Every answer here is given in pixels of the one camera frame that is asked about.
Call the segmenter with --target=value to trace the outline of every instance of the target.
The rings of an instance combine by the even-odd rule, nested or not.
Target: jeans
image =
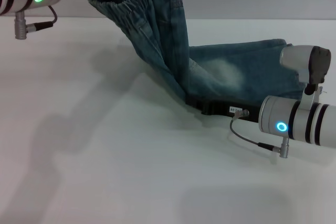
[[[296,72],[279,63],[282,39],[189,47],[182,0],[89,0],[114,21],[137,54],[183,100],[230,98],[261,104],[266,96],[301,99]]]

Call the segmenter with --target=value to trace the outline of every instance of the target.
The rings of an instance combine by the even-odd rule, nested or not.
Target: faded denim
[[[287,46],[282,39],[189,47],[182,0],[89,3],[121,28],[139,57],[183,100],[229,97],[260,104],[268,95],[301,99],[297,74],[279,63]]]

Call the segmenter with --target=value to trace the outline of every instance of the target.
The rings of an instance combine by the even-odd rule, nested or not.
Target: white robotic arm
[[[299,73],[307,84],[301,101],[267,97],[260,109],[262,132],[282,136],[281,157],[287,157],[288,140],[336,148],[336,107],[319,103],[321,87],[331,63],[329,50],[314,46],[292,46],[282,50],[280,64]]]

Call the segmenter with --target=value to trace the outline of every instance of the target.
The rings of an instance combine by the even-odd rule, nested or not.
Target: jeans leg
[[[137,54],[158,71],[181,98],[184,90],[176,82],[162,57],[159,30],[151,0],[89,0],[100,13],[114,21],[132,42]]]
[[[152,0],[163,59],[177,82],[188,89],[189,43],[182,0]]]
[[[190,58],[196,62],[217,59],[228,55],[244,54],[246,52],[262,50],[266,48],[285,46],[286,41],[283,39],[270,39],[257,42],[222,44],[190,47]]]
[[[296,72],[280,65],[283,46],[249,51],[243,54],[222,55],[220,58],[200,60],[194,65],[192,83],[206,79],[207,85],[216,84],[216,95],[262,102],[268,95],[300,99],[303,85]]]

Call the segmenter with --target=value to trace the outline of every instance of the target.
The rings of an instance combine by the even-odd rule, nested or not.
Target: white table
[[[1,224],[335,223],[335,150],[292,141],[281,159],[241,141],[229,118],[179,101],[107,19],[60,18],[25,41],[13,18],[0,27]],[[284,38],[336,54],[336,21],[188,28],[191,45]],[[334,80],[335,62],[322,102],[336,104]]]

